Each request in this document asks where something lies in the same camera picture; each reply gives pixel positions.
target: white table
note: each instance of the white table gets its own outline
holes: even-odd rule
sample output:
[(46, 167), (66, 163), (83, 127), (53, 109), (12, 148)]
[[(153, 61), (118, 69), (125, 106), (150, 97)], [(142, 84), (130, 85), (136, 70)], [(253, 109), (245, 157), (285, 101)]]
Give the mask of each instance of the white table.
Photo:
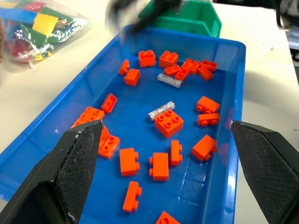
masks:
[[(92, 19), (91, 30), (32, 70), (7, 60), (0, 66), (0, 152), (114, 36), (104, 24), (107, 0), (60, 2), (88, 15)], [(137, 8), (145, 4), (141, 1)], [(276, 130), (299, 149), (299, 88), (286, 36), (276, 26), (275, 12), (214, 6), (223, 24), (221, 38), (243, 42), (247, 47), (243, 121)], [(267, 223), (241, 166), (235, 223)]]

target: orange plastic piece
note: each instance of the orange plastic piece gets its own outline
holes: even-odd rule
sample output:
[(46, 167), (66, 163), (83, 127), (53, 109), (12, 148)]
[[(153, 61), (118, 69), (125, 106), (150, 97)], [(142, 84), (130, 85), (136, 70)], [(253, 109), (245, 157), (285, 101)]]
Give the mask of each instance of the orange plastic piece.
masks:
[(202, 97), (196, 104), (196, 109), (203, 113), (216, 113), (219, 110), (219, 107), (220, 104), (208, 97)]
[(105, 111), (106, 113), (111, 113), (113, 107), (115, 106), (117, 102), (117, 98), (112, 93), (108, 94), (105, 101), (103, 102), (101, 109)]
[(130, 69), (124, 80), (127, 85), (136, 86), (140, 78), (140, 71), (137, 69)]
[(189, 75), (189, 70), (182, 68), (175, 76), (175, 79), (184, 81), (185, 78)]
[(102, 148), (102, 146), (104, 145), (104, 143), (106, 142), (106, 140), (108, 139), (108, 137), (110, 136), (110, 133), (108, 131), (108, 128), (106, 126), (103, 126), (103, 130), (101, 133), (101, 138), (100, 138), (100, 143), (99, 143), (99, 151)]
[(129, 71), (129, 68), (130, 68), (129, 61), (128, 60), (124, 60), (123, 63), (122, 63), (122, 65), (121, 65), (121, 68), (120, 68), (118, 74), (120, 74), (122, 76), (125, 75), (125, 74), (127, 74), (127, 72)]
[(171, 141), (171, 165), (177, 166), (181, 161), (183, 161), (183, 156), (179, 153), (182, 151), (182, 145), (179, 144), (178, 140)]
[(134, 151), (134, 148), (126, 148), (120, 150), (121, 160), (121, 175), (131, 176), (136, 175), (137, 170), (140, 170), (138, 159), (138, 153)]
[(164, 211), (162, 212), (156, 224), (180, 224), (180, 223)]
[(119, 138), (109, 135), (104, 145), (101, 148), (99, 148), (98, 154), (105, 157), (106, 159), (110, 159), (117, 147), (119, 146), (119, 144)]
[(155, 118), (155, 127), (166, 137), (170, 138), (179, 132), (184, 125), (184, 121), (172, 110), (167, 110)]
[(127, 191), (126, 199), (123, 204), (122, 209), (125, 212), (132, 213), (138, 208), (138, 201), (136, 200), (137, 196), (140, 196), (142, 188), (139, 187), (139, 184), (135, 181), (131, 181)]
[(164, 69), (164, 74), (167, 76), (173, 76), (176, 75), (180, 70), (180, 67), (178, 65), (175, 65)]
[(191, 74), (196, 74), (197, 69), (199, 68), (199, 61), (192, 61), (190, 58), (187, 58), (183, 63), (182, 68), (188, 69)]
[(149, 163), (153, 166), (149, 169), (149, 175), (153, 177), (154, 181), (168, 180), (168, 153), (154, 153), (154, 156), (149, 159)]
[(209, 160), (211, 153), (217, 152), (217, 141), (212, 139), (207, 134), (193, 147), (192, 155), (200, 161)]
[(159, 58), (159, 66), (162, 68), (173, 67), (178, 63), (178, 54), (176, 52), (171, 53), (170, 51), (165, 51)]
[(216, 71), (216, 69), (217, 69), (217, 63), (210, 62), (210, 61), (207, 61), (207, 60), (203, 60), (201, 62), (201, 67), (205, 67), (209, 71)]
[(209, 71), (207, 68), (202, 67), (202, 64), (201, 64), (201, 67), (199, 69), (197, 69), (197, 72), (206, 81), (209, 81), (213, 78), (213, 73), (211, 71)]
[(138, 59), (139, 59), (139, 66), (141, 68), (156, 65), (156, 56), (152, 50), (140, 51), (138, 53)]
[(101, 120), (105, 116), (105, 113), (102, 110), (95, 109), (93, 107), (87, 107), (85, 111), (80, 115), (72, 127), (81, 125), (93, 120)]
[(217, 125), (219, 123), (220, 116), (218, 113), (200, 114), (197, 119), (197, 123), (200, 126)]

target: blue plastic tray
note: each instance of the blue plastic tray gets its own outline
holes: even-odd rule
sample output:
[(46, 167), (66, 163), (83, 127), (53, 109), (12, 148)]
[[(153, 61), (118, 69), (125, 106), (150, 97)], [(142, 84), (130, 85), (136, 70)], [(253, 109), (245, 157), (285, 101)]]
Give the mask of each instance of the blue plastic tray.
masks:
[[(158, 66), (140, 69), (137, 86), (127, 86), (118, 69), (124, 59), (139, 68), (137, 53), (154, 50), (157, 59), (165, 50), (179, 54), (179, 64), (190, 57), (218, 63), (214, 78), (206, 82), (189, 75), (181, 89), (157, 80)], [(241, 119), (245, 46), (242, 43), (177, 31), (146, 30), (122, 44), (116, 36), (54, 101), (0, 155), (0, 197), (9, 200), (33, 166), (58, 142), (87, 106), (99, 108), (113, 93), (117, 104), (104, 117), (110, 133), (120, 137), (121, 148), (134, 147), (141, 169), (122, 178), (119, 152), (110, 160), (97, 158), (93, 183), (81, 224), (153, 224), (166, 211), (181, 224), (232, 224), (238, 155), (229, 121)], [(201, 128), (196, 120), (197, 101), (207, 96), (221, 104), (218, 126)], [(173, 101), (184, 128), (165, 138), (148, 121), (147, 113)], [(191, 156), (192, 147), (209, 134), (218, 141), (218, 152), (208, 162)], [(167, 182), (149, 177), (149, 158), (154, 152), (169, 152), (172, 139), (183, 145), (183, 162), (170, 168)], [(133, 214), (122, 211), (130, 181), (138, 181), (142, 195)]]

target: green plastic bin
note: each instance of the green plastic bin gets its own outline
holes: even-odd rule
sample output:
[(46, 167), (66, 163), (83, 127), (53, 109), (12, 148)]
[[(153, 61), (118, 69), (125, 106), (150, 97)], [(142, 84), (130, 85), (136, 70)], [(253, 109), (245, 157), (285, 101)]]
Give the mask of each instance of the green plastic bin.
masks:
[[(153, 9), (151, 1), (138, 15), (142, 19)], [(211, 2), (183, 1), (179, 9), (170, 10), (152, 24), (153, 27), (219, 37), (222, 23)]]

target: plastic bag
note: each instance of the plastic bag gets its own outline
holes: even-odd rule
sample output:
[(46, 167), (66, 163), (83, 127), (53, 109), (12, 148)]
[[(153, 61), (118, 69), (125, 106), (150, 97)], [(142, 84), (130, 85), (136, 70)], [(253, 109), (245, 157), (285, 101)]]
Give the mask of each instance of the plastic bag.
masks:
[(88, 28), (87, 18), (50, 0), (0, 0), (0, 17), (5, 32), (4, 51), (30, 67)]

